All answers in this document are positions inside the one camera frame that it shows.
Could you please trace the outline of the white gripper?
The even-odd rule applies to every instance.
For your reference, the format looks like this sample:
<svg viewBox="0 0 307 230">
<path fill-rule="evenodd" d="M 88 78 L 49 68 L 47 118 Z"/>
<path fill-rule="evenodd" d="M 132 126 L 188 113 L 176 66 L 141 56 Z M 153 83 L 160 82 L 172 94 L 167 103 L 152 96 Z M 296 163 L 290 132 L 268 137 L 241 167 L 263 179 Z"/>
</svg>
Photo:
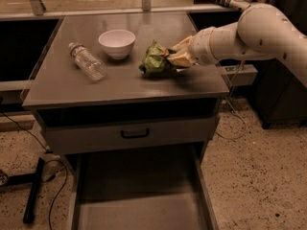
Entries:
<svg viewBox="0 0 307 230">
<path fill-rule="evenodd" d="M 177 53 L 167 56 L 167 59 L 172 64 L 183 68 L 192 67 L 195 63 L 198 65 L 219 63 L 221 59 L 214 55 L 211 48 L 211 39 L 216 32 L 216 27 L 209 27 L 198 31 L 193 36 L 187 36 L 172 47 L 172 50 Z M 187 47 L 188 52 L 179 52 Z"/>
</svg>

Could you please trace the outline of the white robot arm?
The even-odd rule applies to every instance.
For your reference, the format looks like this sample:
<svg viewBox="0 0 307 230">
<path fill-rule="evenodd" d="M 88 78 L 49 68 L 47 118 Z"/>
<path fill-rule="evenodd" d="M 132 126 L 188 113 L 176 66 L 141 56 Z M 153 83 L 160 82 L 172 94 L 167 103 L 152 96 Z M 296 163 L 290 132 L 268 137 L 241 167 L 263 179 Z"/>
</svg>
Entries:
<svg viewBox="0 0 307 230">
<path fill-rule="evenodd" d="M 235 23 L 210 27 L 183 39 L 167 59 L 191 67 L 224 59 L 277 59 L 307 86 L 307 37 L 287 16 L 269 4 L 253 4 Z"/>
</svg>

